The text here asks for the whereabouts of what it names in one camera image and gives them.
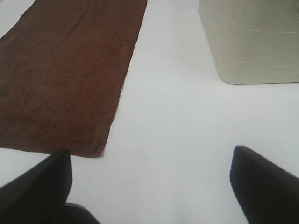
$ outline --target brown mat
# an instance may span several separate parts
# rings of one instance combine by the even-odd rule
[[[0,39],[0,147],[101,156],[147,0],[36,0]]]

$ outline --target brown towel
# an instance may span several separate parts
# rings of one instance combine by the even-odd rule
[[[36,0],[0,39],[0,147],[101,156],[147,0]]]

